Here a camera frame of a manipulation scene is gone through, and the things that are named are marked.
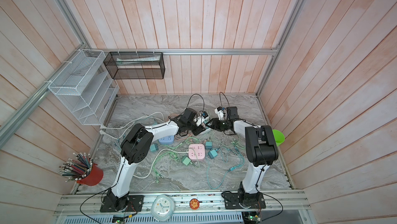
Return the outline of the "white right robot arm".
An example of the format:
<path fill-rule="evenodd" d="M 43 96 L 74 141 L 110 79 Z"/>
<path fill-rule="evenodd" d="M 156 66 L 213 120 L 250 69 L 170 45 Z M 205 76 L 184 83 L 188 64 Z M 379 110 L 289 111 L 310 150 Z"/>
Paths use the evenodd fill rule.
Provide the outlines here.
<path fill-rule="evenodd" d="M 220 132 L 232 131 L 245 138 L 247 159 L 250 162 L 245 178 L 237 193 L 239 205 L 251 207 L 261 202 L 261 182 L 267 169 L 278 160 L 279 152 L 272 128 L 269 125 L 258 126 L 238 116 L 236 107 L 218 107 L 217 117 L 206 126 Z"/>

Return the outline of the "green USB charger plug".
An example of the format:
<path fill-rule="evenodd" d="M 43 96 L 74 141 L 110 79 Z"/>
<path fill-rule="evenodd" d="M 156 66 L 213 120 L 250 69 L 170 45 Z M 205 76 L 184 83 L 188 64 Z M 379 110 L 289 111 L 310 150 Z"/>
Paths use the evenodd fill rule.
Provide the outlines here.
<path fill-rule="evenodd" d="M 187 157 L 187 156 L 184 156 L 182 158 L 182 164 L 185 165 L 185 166 L 189 166 L 191 164 L 191 159 L 189 157 Z"/>

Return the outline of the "teal USB charger plug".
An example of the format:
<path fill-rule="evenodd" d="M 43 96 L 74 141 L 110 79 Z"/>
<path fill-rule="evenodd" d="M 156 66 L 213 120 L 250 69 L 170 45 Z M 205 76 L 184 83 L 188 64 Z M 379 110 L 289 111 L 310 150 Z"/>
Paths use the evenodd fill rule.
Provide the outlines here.
<path fill-rule="evenodd" d="M 207 149 L 207 150 L 213 149 L 213 143 L 211 141 L 206 141 L 205 142 L 205 149 Z"/>

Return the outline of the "pink power strip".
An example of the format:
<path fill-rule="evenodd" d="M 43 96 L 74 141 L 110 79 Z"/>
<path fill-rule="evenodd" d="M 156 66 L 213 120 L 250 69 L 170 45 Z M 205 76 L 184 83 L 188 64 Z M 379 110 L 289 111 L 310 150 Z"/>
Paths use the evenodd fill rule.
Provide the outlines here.
<path fill-rule="evenodd" d="M 205 159 L 205 146 L 203 144 L 190 144 L 188 147 L 188 158 L 191 161 L 203 161 Z"/>

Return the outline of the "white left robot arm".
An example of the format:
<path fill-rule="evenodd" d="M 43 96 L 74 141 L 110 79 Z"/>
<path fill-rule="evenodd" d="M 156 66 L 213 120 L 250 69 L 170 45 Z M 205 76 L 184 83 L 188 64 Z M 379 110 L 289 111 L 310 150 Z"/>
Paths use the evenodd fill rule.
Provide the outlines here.
<path fill-rule="evenodd" d="M 100 212 L 123 212 L 128 208 L 131 180 L 138 164 L 148 155 L 153 141 L 188 132 L 196 136 L 206 130 L 207 120 L 208 114 L 198 114 L 186 108 L 182 114 L 162 124 L 134 125 L 121 143 L 121 164 L 112 187 L 102 200 Z"/>

